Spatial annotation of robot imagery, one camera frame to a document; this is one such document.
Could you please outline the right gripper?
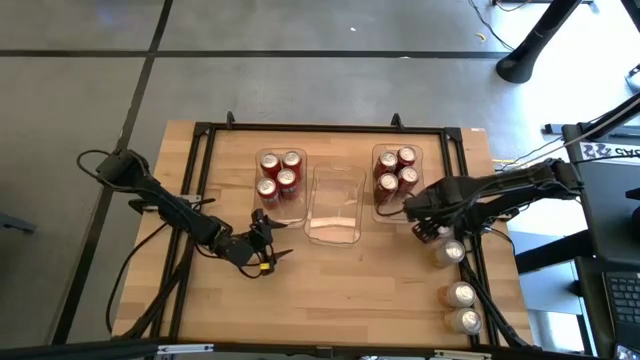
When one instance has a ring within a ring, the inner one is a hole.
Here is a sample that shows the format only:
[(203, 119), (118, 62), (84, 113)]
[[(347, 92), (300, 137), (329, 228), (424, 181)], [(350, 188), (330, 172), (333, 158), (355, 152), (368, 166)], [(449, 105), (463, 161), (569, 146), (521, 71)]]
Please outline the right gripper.
[[(445, 219), (460, 215), (473, 204), (472, 179), (441, 179), (404, 201), (408, 220)], [(437, 226), (432, 222), (417, 222), (412, 233), (423, 243), (437, 239)]]

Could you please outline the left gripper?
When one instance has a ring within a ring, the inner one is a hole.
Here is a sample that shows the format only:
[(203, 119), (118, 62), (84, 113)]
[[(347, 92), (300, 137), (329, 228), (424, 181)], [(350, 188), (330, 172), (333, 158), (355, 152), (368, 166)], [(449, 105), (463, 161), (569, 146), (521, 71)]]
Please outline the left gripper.
[(249, 230), (241, 234), (233, 234), (229, 224), (220, 222), (219, 256), (234, 264), (241, 272), (250, 266), (251, 258), (256, 256), (259, 276), (266, 276), (275, 271), (282, 257), (292, 252), (292, 249), (273, 252), (271, 230), (286, 228), (287, 224), (272, 220), (263, 209), (254, 210), (251, 218), (253, 222)]

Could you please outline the clear plastic bin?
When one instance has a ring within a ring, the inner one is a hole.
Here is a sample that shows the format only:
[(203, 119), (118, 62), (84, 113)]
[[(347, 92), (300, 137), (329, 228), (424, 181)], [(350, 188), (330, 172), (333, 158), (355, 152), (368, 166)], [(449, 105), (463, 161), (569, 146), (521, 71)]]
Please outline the clear plastic bin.
[[(267, 153), (273, 153), (278, 156), (279, 159), (282, 159), (287, 152), (296, 152), (301, 157), (302, 180), (299, 182), (298, 195), (292, 200), (282, 200), (275, 208), (266, 208), (257, 191), (259, 181), (266, 177), (265, 173), (261, 169), (260, 160), (262, 156)], [(253, 209), (261, 208), (270, 219), (287, 224), (290, 228), (301, 227), (305, 222), (308, 210), (308, 180), (310, 179), (310, 176), (306, 174), (307, 153), (305, 150), (302, 148), (261, 149), (255, 156), (255, 168)]]
[[(397, 150), (403, 146), (411, 146), (414, 148), (417, 154), (417, 159), (412, 167), (414, 167), (419, 174), (419, 181), (416, 186), (413, 188), (412, 192), (408, 196), (399, 196), (396, 192), (395, 196), (385, 204), (377, 205), (374, 200), (374, 185), (376, 181), (374, 179), (373, 170), (374, 164), (377, 160), (377, 157), (385, 152), (392, 151), (395, 154)], [(380, 223), (409, 223), (406, 214), (404, 213), (404, 201), (410, 197), (414, 197), (417, 195), (425, 186), (425, 176), (423, 169), (423, 151), (418, 145), (414, 144), (376, 144), (372, 149), (372, 160), (371, 160), (371, 170), (372, 170), (372, 191), (373, 191), (373, 218), (376, 222)]]
[(304, 223), (312, 242), (346, 247), (359, 241), (365, 180), (365, 171), (356, 166), (314, 167)]

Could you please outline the black desk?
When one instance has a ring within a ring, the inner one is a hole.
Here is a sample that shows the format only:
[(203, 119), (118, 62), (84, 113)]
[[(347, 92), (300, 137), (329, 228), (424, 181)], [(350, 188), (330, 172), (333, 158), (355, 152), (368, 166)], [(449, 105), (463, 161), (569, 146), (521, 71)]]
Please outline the black desk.
[[(579, 296), (586, 305), (595, 349), (602, 357), (614, 355), (615, 339), (604, 288), (605, 272), (640, 272), (640, 237), (632, 233), (630, 215), (640, 201), (625, 197), (627, 190), (640, 187), (640, 158), (621, 156), (584, 160), (580, 152), (582, 135), (573, 125), (562, 127), (569, 159), (584, 182), (581, 204), (587, 228), (516, 257), (518, 270), (532, 272), (571, 260), (577, 271)], [(640, 134), (634, 137), (607, 136), (599, 143), (640, 146)]]

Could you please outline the black horizontal rig bar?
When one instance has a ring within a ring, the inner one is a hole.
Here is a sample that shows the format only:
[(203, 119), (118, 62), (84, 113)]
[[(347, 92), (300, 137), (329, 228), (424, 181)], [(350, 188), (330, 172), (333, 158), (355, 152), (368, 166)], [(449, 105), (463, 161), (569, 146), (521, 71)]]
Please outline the black horizontal rig bar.
[(469, 349), (453, 349), (444, 346), (434, 348), (365, 347), (335, 345), (282, 345), (241, 343), (174, 343), (169, 338), (113, 339), (85, 343), (42, 345), (13, 349), (0, 349), (0, 360), (130, 360), (154, 357), (159, 345), (164, 344), (214, 344), (210, 353), (265, 353), (286, 356), (307, 355), (320, 359), (335, 357), (361, 357), (367, 355), (391, 357), (423, 357), (430, 359), (436, 349), (490, 353), (493, 360), (605, 360), (580, 354), (547, 352), (534, 348), (508, 348), (490, 345), (474, 345)]

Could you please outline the white printed label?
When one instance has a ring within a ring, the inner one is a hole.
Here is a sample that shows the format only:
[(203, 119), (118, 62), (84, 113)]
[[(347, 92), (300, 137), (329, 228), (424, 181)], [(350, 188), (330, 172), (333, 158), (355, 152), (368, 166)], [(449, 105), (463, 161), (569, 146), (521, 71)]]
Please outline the white printed label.
[(580, 142), (580, 152), (584, 160), (604, 159), (621, 156), (624, 159), (640, 158), (640, 146), (599, 142)]

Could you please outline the black rounded object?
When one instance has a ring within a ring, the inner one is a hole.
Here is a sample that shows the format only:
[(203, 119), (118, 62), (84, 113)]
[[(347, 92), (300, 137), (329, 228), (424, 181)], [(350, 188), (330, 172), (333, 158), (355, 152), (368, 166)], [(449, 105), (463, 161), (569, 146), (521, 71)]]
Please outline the black rounded object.
[[(625, 197), (630, 200), (640, 201), (640, 187), (627, 190), (625, 192)], [(630, 222), (632, 233), (636, 237), (640, 237), (640, 205), (638, 205), (636, 209), (632, 211), (630, 215)]]

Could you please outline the black keyboard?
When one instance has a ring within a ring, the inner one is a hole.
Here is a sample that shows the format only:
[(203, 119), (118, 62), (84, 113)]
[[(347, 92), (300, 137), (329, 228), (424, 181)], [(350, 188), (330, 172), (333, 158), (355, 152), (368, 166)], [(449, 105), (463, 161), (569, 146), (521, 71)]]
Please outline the black keyboard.
[(640, 272), (605, 272), (603, 281), (615, 339), (640, 347)]

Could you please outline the black diagonal rod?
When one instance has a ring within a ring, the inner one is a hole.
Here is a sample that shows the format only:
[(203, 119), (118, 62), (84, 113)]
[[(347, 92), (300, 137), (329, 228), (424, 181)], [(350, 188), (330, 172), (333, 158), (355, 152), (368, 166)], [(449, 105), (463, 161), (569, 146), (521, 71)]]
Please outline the black diagonal rod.
[(587, 122), (573, 124), (586, 140), (604, 139), (619, 127), (640, 116), (640, 92), (632, 95), (615, 108)]

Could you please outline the grey chair base leg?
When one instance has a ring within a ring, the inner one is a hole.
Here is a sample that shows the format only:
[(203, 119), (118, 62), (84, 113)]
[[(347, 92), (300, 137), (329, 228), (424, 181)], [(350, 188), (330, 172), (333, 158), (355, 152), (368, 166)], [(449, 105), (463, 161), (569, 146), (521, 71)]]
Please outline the grey chair base leg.
[(0, 212), (0, 228), (15, 229), (23, 233), (32, 234), (36, 231), (37, 226), (28, 221)]

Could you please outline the black metal table frame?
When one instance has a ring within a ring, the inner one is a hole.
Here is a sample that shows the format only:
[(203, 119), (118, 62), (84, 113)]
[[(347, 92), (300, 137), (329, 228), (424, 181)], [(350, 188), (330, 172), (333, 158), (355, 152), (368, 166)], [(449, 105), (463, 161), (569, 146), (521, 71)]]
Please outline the black metal table frame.
[[(300, 148), (313, 164), (371, 166), (378, 143), (409, 143), (426, 154), (434, 182), (448, 173), (494, 171), (481, 128), (211, 123), (194, 138), (196, 123), (167, 124), (154, 173), (171, 192), (202, 190), (204, 212), (246, 230), (255, 191), (255, 154), (267, 147)], [(273, 274), (249, 279), (235, 266), (194, 255), (184, 285), (169, 297), (159, 326), (164, 335), (204, 341), (224, 350), (278, 351), (342, 346), (375, 349), (468, 349), (469, 337), (445, 326), (437, 292), (459, 279), (437, 268), (431, 248), (406, 225), (378, 223), (365, 206), (360, 240), (319, 245), (299, 229), (279, 229), (284, 252)]]

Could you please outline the silver metal bracket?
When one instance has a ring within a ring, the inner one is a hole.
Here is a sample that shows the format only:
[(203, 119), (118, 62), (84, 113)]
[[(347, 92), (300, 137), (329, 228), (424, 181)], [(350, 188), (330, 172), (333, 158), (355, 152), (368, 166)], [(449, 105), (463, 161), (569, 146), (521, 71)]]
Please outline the silver metal bracket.
[(158, 356), (173, 356), (180, 354), (210, 353), (215, 350), (214, 344), (164, 344), (159, 345)]
[(436, 349), (430, 360), (493, 360), (490, 353)]

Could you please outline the black cylindrical post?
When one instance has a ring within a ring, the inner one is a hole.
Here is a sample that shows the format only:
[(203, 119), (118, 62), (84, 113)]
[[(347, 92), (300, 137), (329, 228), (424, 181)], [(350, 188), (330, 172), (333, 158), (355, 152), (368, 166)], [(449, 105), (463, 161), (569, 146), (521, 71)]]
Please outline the black cylindrical post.
[(519, 46), (496, 63), (499, 77), (515, 84), (528, 82), (541, 52), (581, 3), (582, 0), (552, 0)]

